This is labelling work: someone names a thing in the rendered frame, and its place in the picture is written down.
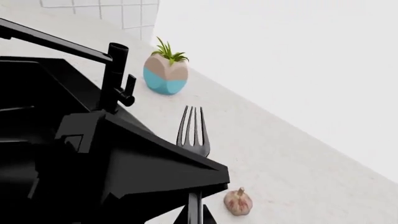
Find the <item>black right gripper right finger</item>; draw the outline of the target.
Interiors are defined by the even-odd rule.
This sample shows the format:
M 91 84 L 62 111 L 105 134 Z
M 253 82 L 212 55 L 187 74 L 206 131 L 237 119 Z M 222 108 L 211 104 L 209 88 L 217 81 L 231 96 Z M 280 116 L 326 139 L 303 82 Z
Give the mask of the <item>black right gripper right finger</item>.
M 217 224 L 206 205 L 203 205 L 203 224 Z

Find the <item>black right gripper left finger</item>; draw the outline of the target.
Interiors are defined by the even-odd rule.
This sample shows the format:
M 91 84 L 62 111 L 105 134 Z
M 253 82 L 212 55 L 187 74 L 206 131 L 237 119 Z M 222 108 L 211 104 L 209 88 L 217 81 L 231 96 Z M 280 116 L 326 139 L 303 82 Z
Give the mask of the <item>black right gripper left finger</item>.
M 188 195 L 188 203 L 183 207 L 173 224 L 203 224 L 201 192 Z

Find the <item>black metal fork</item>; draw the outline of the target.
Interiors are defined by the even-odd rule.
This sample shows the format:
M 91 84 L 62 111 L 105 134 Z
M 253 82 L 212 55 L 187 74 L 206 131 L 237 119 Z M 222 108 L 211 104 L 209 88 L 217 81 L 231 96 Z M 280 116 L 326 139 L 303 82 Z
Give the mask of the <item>black metal fork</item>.
M 177 133 L 176 145 L 190 152 L 194 152 L 195 154 L 208 157 L 208 155 L 210 154 L 210 142 L 206 130 L 203 108 L 200 107 L 200 125 L 201 125 L 200 127 L 201 127 L 201 138 L 202 138 L 201 144 L 199 143 L 199 137 L 198 137 L 197 108 L 191 106 L 189 115 L 187 115 L 187 113 L 188 113 L 188 106 L 185 106 Z M 193 145 L 190 144 L 191 121 L 194 122 Z

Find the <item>black kitchen sink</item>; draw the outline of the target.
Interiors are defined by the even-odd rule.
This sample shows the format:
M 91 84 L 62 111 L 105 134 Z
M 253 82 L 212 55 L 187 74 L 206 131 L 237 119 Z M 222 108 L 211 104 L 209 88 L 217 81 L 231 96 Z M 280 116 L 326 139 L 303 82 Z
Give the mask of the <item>black kitchen sink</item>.
M 65 115 L 93 111 L 99 99 L 64 59 L 0 57 L 0 142 L 50 141 Z

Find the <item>garlic bulb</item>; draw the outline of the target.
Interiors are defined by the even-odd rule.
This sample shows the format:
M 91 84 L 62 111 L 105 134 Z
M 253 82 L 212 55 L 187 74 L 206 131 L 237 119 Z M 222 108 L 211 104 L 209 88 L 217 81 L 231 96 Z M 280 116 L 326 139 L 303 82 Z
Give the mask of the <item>garlic bulb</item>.
M 224 205 L 234 216 L 248 215 L 252 209 L 252 200 L 245 189 L 240 187 L 238 190 L 229 191 L 223 199 Z

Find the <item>plant in blue beige pot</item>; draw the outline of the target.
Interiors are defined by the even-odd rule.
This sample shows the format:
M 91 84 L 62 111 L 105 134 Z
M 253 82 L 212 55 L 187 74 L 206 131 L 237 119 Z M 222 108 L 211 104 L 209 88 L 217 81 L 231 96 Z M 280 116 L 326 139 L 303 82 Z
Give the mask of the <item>plant in blue beige pot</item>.
M 187 83 L 189 59 L 183 52 L 173 53 L 169 42 L 157 40 L 157 50 L 144 63 L 144 81 L 149 89 L 160 95 L 175 95 Z

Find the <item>black kitchen faucet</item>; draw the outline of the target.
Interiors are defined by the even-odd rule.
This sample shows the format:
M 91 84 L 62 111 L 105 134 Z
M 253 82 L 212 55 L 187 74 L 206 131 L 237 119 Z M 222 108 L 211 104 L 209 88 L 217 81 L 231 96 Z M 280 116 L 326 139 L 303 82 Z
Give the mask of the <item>black kitchen faucet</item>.
M 108 52 L 103 53 L 80 44 L 31 29 L 30 27 L 16 24 L 15 22 L 11 22 L 3 18 L 0 18 L 0 38 L 24 40 L 26 42 L 38 44 L 40 46 L 105 64 L 98 105 L 99 110 L 116 113 L 118 102 L 121 102 L 124 106 L 132 106 L 135 102 L 135 97 L 132 93 L 134 91 L 136 78 L 129 75 L 126 87 L 121 87 L 127 55 L 129 52 L 129 48 L 122 44 L 111 42 L 108 47 Z

